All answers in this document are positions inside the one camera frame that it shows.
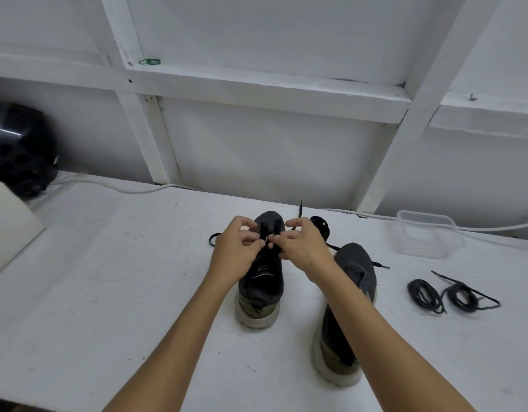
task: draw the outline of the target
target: helmet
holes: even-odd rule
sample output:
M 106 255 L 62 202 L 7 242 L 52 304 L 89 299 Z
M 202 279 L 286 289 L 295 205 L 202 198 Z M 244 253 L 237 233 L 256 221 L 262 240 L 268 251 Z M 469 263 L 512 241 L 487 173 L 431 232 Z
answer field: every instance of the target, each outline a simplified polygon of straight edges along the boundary
M 33 197 L 54 180 L 57 162 L 43 113 L 0 101 L 0 181 L 19 197 Z

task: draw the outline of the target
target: shoe sole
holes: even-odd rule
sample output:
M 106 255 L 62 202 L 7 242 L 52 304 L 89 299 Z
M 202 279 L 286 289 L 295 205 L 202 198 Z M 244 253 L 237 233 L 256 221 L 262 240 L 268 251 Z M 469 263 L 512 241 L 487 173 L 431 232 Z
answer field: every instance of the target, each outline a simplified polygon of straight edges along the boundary
M 238 292 L 235 294 L 235 315 L 237 316 L 239 322 L 248 328 L 254 328 L 255 330 L 263 330 L 265 328 L 269 328 L 273 325 L 279 315 L 279 304 L 281 303 L 281 301 L 277 303 L 273 312 L 267 317 L 251 318 L 245 313 L 245 311 L 243 311 L 243 308 L 241 307 L 241 304 L 239 302 L 239 298 L 240 296 Z
M 377 291 L 374 292 L 374 301 L 373 305 L 377 301 Z M 312 364 L 315 367 L 315 369 L 318 371 L 321 376 L 327 380 L 329 383 L 334 384 L 338 387 L 352 387 L 357 384 L 357 382 L 360 381 L 361 376 L 363 375 L 363 370 L 361 370 L 361 366 L 357 369 L 356 372 L 349 374 L 349 375 L 340 375 L 332 371 L 329 367 L 327 367 L 327 364 L 325 363 L 325 360 L 323 359 L 323 353 L 321 352 L 321 328 L 323 326 L 323 316 L 321 318 L 321 321 L 319 322 L 319 325 L 315 329 L 315 332 L 313 333 L 313 339 L 312 339 Z

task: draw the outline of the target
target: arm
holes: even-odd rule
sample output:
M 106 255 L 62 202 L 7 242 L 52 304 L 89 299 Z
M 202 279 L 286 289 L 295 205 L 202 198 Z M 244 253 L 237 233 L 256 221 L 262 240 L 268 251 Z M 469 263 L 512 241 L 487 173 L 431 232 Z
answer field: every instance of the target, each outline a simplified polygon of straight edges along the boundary
M 475 409 L 386 322 L 336 264 L 318 229 L 307 218 L 289 220 L 271 236 L 291 260 L 317 284 L 359 360 L 385 412 L 475 412 Z
M 265 245 L 258 233 L 240 231 L 254 221 L 235 217 L 216 240 L 203 282 L 148 360 L 121 388 L 104 412 L 178 411 L 220 305 L 247 273 Z

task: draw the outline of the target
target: person's right arm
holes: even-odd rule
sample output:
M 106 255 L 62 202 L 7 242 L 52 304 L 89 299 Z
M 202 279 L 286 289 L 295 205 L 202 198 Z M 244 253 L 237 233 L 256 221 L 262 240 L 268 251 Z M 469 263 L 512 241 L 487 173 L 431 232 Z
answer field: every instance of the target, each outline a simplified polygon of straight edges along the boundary
M 308 218 L 270 236 L 325 294 L 365 377 L 385 412 L 475 412 L 464 397 L 386 322 L 336 264 L 319 230 Z

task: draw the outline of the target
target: person's left hand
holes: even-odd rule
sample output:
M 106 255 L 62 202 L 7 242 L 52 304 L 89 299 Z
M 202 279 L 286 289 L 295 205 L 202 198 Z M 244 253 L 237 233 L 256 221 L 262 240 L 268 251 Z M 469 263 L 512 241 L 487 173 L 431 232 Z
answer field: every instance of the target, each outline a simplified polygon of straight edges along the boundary
M 234 217 L 224 233 L 216 238 L 211 265 L 205 277 L 224 284 L 226 291 L 245 276 L 260 249 L 265 246 L 260 234 L 241 229 L 242 226 L 258 227 L 250 218 Z

